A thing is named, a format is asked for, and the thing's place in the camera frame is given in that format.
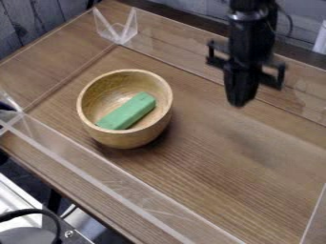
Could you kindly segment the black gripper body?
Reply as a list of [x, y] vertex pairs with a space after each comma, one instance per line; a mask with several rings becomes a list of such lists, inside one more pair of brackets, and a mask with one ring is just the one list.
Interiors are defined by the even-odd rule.
[[278, 9], [231, 9], [230, 39], [207, 42], [206, 64], [219, 68], [231, 65], [238, 71], [238, 90], [243, 91], [244, 72], [258, 67], [259, 84], [279, 90], [286, 76], [286, 63], [272, 60]]

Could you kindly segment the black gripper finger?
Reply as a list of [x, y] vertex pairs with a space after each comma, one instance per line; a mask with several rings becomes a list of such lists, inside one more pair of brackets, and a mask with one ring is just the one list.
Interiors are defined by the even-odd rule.
[[243, 85], [243, 102], [242, 105], [246, 106], [247, 103], [255, 99], [258, 93], [258, 67], [251, 67], [244, 72], [244, 85]]
[[238, 71], [231, 65], [224, 66], [224, 86], [228, 102], [232, 106], [242, 106], [240, 91], [238, 90]]

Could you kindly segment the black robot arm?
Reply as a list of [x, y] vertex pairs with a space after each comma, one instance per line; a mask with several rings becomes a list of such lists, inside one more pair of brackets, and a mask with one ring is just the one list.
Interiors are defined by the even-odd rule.
[[275, 59], [276, 0], [230, 0], [227, 42], [210, 39], [206, 64], [223, 71], [230, 104], [242, 108], [255, 99], [260, 84], [280, 90], [286, 62]]

